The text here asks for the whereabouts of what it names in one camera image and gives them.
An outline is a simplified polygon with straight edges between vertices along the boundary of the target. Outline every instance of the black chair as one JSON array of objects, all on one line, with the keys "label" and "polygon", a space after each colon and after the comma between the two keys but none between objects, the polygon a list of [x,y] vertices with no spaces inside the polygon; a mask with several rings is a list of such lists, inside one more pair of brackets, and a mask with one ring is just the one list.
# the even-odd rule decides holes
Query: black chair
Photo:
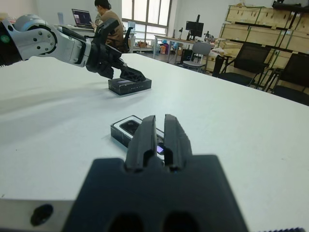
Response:
[{"label": "black chair", "polygon": [[126,36],[124,38],[124,52],[123,53],[129,53],[130,51],[130,47],[129,47],[129,37],[130,37],[130,33],[131,33],[131,30],[133,28],[129,27],[127,32],[126,32]]},{"label": "black chair", "polygon": [[[264,62],[269,55],[269,52],[270,48],[268,47],[262,47],[255,44],[244,44],[236,59],[231,62],[227,62],[223,72],[218,75],[218,78],[243,86],[250,86],[251,84],[255,83],[255,78],[258,74],[260,74],[259,81],[256,84],[256,88],[258,88],[264,73],[264,69],[268,66]],[[226,72],[227,67],[232,63],[234,63],[235,68],[254,73],[255,77],[251,78],[238,73]]]},{"label": "black chair", "polygon": [[[271,92],[272,94],[309,106],[309,95],[304,93],[305,89],[309,87],[308,72],[309,56],[292,54],[284,70],[276,69],[272,72],[270,76],[272,81],[268,86],[267,91],[269,91],[273,81],[277,77],[276,84]],[[303,86],[304,89],[303,91],[298,91],[292,88],[280,86],[278,85],[280,80]]]}]

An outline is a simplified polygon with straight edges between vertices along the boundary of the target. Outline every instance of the white wall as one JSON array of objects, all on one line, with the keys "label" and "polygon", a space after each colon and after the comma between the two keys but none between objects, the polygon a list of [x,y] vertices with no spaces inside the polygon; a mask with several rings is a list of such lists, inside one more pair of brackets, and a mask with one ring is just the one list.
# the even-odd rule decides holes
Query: white wall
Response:
[{"label": "white wall", "polygon": [[[200,15],[200,22],[204,23],[204,31],[208,30],[215,38],[219,37],[221,26],[225,20],[228,6],[235,5],[242,0],[178,0],[175,26],[179,36],[179,30],[183,27],[183,39],[186,39],[188,31],[185,30],[186,21],[196,21]],[[258,5],[270,7],[273,0],[245,0],[246,5]]]},{"label": "white wall", "polygon": [[11,17],[38,14],[35,0],[0,0],[0,12],[8,13]]},{"label": "white wall", "polygon": [[[121,18],[121,0],[110,0],[112,10]],[[95,0],[37,0],[39,16],[51,24],[58,24],[58,12],[64,15],[64,23],[75,25],[72,9],[90,12],[92,21],[95,21],[97,11]]]}]

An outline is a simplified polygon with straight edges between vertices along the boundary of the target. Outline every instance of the brown jacket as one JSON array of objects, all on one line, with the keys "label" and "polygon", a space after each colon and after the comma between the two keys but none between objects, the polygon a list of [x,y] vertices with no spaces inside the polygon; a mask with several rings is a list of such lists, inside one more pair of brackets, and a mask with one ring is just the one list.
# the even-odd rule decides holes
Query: brown jacket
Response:
[{"label": "brown jacket", "polygon": [[119,22],[119,26],[115,28],[115,33],[113,35],[109,34],[106,44],[118,49],[119,51],[123,52],[124,47],[124,31],[122,27],[122,22],[119,19],[118,15],[113,11],[107,11],[104,15],[101,16],[101,20],[105,22],[106,20],[114,18],[117,19]]}]

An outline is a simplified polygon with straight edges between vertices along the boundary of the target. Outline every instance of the dark hair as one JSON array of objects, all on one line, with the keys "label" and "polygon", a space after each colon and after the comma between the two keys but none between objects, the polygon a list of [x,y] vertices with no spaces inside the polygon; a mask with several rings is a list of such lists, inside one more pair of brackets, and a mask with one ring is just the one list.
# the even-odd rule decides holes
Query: dark hair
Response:
[{"label": "dark hair", "polygon": [[108,10],[112,8],[108,0],[95,0],[95,6],[101,6],[104,9],[108,9]]}]

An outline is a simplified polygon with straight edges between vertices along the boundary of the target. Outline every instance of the computer monitor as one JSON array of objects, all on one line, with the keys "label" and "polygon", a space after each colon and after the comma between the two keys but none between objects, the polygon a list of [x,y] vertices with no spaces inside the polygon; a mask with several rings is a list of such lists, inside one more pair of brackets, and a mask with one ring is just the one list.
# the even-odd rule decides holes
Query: computer monitor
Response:
[{"label": "computer monitor", "polygon": [[89,11],[81,11],[72,9],[76,25],[90,25],[91,16]]},{"label": "computer monitor", "polygon": [[193,35],[193,36],[202,37],[203,36],[204,24],[198,23],[198,22],[187,21],[185,29],[190,30],[191,35]]}]

